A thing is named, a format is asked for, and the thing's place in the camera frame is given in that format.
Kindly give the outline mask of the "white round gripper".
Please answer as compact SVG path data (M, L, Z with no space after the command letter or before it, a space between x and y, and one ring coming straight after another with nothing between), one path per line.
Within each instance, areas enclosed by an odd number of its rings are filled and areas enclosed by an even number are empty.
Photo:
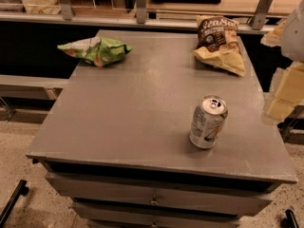
M283 122L304 100L304 0L287 20L281 20L266 33L260 43L270 48L281 46L283 56L299 61L275 71L265 103L265 115Z

